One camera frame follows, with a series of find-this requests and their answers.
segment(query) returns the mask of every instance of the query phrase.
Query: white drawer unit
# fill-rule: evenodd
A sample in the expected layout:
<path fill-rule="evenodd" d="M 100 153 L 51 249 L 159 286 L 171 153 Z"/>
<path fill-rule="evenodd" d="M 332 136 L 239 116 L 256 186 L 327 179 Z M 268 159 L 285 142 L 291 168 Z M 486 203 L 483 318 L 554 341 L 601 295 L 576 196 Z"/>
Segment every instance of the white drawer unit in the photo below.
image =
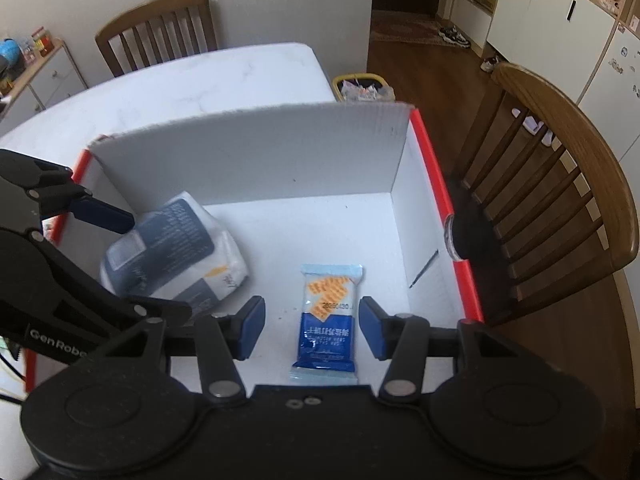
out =
<path fill-rule="evenodd" d="M 30 119 L 86 89 L 64 43 L 54 40 L 55 49 L 38 58 L 14 82 L 11 102 L 0 119 L 0 137 Z"/>
<path fill-rule="evenodd" d="M 53 92 L 53 95 L 47 101 L 45 106 L 47 108 L 51 108 L 53 105 L 57 105 L 60 101 L 64 101 L 69 97 L 79 94 L 82 90 L 85 90 L 84 83 L 80 79 L 80 76 L 73 71 L 71 74 L 66 76 L 58 89 Z"/>
<path fill-rule="evenodd" d="M 38 98 L 45 103 L 73 69 L 74 66 L 71 64 L 66 50 L 61 48 L 52 55 L 46 65 L 33 77 L 30 83 L 31 88 L 33 88 Z"/>
<path fill-rule="evenodd" d="M 25 88 L 18 98 L 11 102 L 4 118 L 0 121 L 0 136 L 7 134 L 19 124 L 31 119 L 35 114 L 44 110 L 44 107 L 30 88 Z"/>

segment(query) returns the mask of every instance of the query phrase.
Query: white plastic bag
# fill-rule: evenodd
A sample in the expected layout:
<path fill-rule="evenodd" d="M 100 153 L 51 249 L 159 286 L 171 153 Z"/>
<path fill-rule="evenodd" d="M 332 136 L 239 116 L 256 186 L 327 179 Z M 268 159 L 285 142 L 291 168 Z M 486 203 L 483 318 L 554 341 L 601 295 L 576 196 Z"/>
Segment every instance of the white plastic bag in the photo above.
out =
<path fill-rule="evenodd" d="M 231 234 L 187 192 L 145 215 L 107 249 L 100 265 L 100 281 L 117 296 L 185 301 L 192 320 L 246 276 Z"/>

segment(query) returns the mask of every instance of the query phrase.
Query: snack packet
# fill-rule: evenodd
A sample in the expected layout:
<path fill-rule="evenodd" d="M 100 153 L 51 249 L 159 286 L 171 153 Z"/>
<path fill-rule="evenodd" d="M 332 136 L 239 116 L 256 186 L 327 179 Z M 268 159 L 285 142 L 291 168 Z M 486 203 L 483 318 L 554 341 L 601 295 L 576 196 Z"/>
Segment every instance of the snack packet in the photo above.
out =
<path fill-rule="evenodd" d="M 357 384 L 353 362 L 356 286 L 362 266 L 303 265 L 305 299 L 291 379 L 308 386 Z"/>
<path fill-rule="evenodd" d="M 141 218 L 100 265 L 108 291 L 184 301 L 190 322 L 215 309 L 246 276 L 231 234 L 185 191 Z"/>

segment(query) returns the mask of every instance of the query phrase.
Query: blue snack wrapper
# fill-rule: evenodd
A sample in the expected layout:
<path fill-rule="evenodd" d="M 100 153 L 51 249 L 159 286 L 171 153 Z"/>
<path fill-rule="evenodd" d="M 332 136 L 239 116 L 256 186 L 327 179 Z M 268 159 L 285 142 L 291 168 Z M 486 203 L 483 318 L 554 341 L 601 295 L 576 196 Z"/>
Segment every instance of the blue snack wrapper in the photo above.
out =
<path fill-rule="evenodd" d="M 301 271 L 305 299 L 290 377 L 307 386 L 357 384 L 354 316 L 362 266 L 303 265 Z"/>

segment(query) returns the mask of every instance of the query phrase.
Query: rug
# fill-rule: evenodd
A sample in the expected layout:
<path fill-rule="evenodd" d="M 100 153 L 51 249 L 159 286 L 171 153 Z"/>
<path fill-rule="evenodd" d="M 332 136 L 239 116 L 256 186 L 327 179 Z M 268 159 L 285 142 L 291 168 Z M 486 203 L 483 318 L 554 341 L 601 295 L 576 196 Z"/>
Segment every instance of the rug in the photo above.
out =
<path fill-rule="evenodd" d="M 438 36 L 442 24 L 424 14 L 396 12 L 394 10 L 374 10 L 371 13 L 369 41 L 395 41 L 426 45 L 452 46 Z"/>

